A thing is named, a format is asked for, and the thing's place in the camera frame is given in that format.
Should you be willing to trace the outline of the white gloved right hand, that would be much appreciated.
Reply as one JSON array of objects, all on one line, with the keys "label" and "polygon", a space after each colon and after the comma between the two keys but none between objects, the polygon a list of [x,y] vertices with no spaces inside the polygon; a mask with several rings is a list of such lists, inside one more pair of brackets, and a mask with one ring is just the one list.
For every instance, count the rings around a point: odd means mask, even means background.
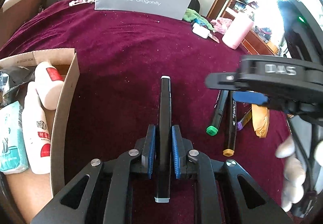
[{"label": "white gloved right hand", "polygon": [[278,146],[275,156],[285,159],[281,208],[284,212],[288,212],[294,204],[304,197],[303,184],[305,182],[305,169],[296,158],[295,143],[291,135]]}]

